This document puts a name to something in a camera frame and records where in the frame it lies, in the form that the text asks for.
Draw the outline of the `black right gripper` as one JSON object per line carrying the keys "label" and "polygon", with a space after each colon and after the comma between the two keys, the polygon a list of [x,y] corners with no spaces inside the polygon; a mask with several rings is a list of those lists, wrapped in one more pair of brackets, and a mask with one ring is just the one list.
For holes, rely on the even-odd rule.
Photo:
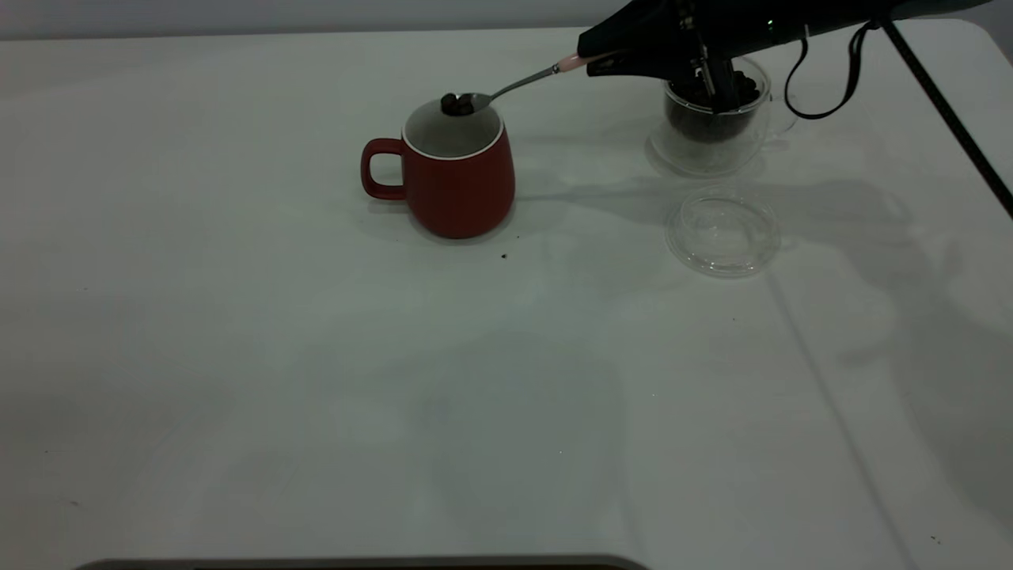
{"label": "black right gripper", "polygon": [[801,35],[799,1],[651,1],[648,6],[647,12],[617,12],[579,36],[578,55],[601,55],[587,63],[587,76],[684,80],[711,61],[723,63]]}

